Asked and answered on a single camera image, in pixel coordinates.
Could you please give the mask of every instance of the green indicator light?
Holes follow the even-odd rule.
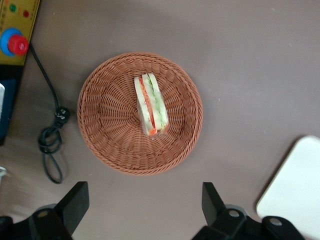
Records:
[[[17,10],[16,5],[10,4],[10,11],[11,11],[11,12],[15,12],[16,10]]]

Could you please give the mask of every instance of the sandwich half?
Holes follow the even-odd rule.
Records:
[[[136,76],[134,86],[144,133],[148,136],[166,133],[168,114],[155,75],[147,73]]]

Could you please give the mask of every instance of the emergency stop button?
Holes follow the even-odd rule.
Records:
[[[0,37],[0,48],[7,56],[22,56],[28,47],[28,40],[14,27],[5,30]]]
[[[19,34],[14,34],[9,38],[8,49],[11,53],[22,56],[28,51],[28,40]]]

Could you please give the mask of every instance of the round woven basket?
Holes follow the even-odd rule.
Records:
[[[143,133],[134,78],[154,73],[169,118],[167,134]],[[148,52],[115,56],[91,73],[80,93],[78,124],[85,143],[102,162],[132,175],[153,175],[179,163],[195,146],[203,106],[188,74],[172,61]]]

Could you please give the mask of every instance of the tomato slice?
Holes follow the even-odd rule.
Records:
[[[155,125],[154,114],[153,114],[153,111],[152,111],[152,105],[151,105],[150,98],[148,96],[148,93],[147,93],[147,90],[146,90],[146,87],[145,87],[145,84],[144,84],[144,81],[143,81],[142,77],[139,77],[139,81],[140,81],[141,90],[142,90],[142,93],[143,93],[143,96],[144,96],[144,101],[145,101],[145,104],[146,104],[146,106],[148,108],[148,112],[149,112],[149,115],[150,115],[150,120],[151,120],[152,127],[153,127],[153,129],[149,130],[149,135],[154,135],[154,134],[157,133],[157,130],[156,130],[156,125]]]

